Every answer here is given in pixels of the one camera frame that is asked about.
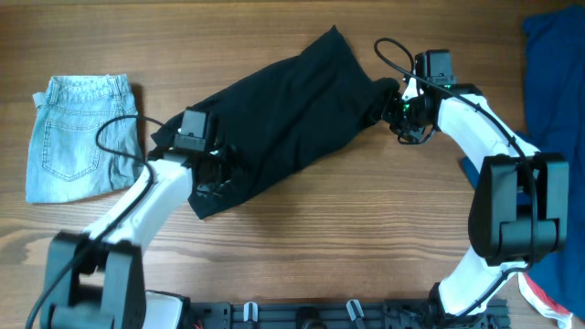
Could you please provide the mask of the black shorts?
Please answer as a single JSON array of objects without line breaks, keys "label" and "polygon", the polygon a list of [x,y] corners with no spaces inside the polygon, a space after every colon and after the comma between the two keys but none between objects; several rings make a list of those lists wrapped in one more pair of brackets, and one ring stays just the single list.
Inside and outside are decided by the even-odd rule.
[{"label": "black shorts", "polygon": [[194,104],[217,118],[234,169],[222,185],[197,169],[189,205],[206,218],[250,200],[376,124],[398,90],[392,78],[372,80],[331,28],[299,55]]}]

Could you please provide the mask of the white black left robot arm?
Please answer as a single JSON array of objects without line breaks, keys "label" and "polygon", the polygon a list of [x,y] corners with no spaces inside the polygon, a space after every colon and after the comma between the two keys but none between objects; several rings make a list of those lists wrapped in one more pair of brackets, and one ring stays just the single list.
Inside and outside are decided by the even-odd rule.
[{"label": "white black left robot arm", "polygon": [[136,183],[81,233],[49,244],[45,287],[31,311],[43,328],[184,328],[187,297],[149,291],[143,255],[190,196],[217,196],[240,166],[233,146],[157,147]]}]

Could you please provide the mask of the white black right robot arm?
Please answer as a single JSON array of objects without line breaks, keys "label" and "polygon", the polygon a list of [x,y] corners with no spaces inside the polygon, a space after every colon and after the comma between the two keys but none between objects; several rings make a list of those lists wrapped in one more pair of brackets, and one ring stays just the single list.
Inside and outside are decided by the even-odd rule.
[{"label": "white black right robot arm", "polygon": [[431,295],[436,324],[483,314],[515,276],[565,247],[569,164],[524,141],[471,84],[407,74],[407,88],[389,99],[382,118],[404,144],[451,137],[479,176],[468,217],[471,247]]}]

